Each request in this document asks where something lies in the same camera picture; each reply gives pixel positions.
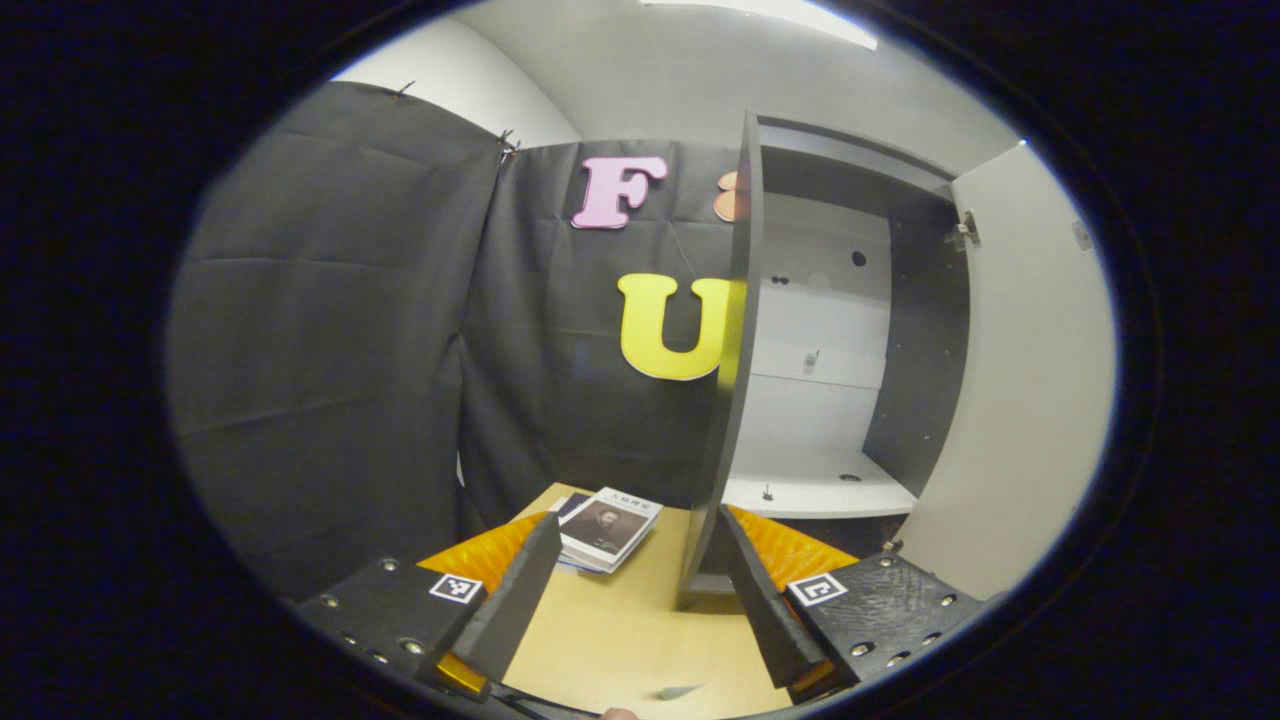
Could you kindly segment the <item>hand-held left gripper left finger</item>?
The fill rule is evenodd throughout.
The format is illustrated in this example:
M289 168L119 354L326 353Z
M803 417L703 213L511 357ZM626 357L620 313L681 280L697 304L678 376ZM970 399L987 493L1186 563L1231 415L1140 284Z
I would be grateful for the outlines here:
M557 515L535 512L417 562L375 559L291 607L371 665L483 702L504 679L561 550Z

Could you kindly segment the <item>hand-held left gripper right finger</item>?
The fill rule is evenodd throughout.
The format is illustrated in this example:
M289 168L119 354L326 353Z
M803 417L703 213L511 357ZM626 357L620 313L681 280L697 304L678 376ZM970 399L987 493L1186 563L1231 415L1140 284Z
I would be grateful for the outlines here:
M795 705L895 673L986 606L893 550L856 559L730 503L718 524L765 670Z

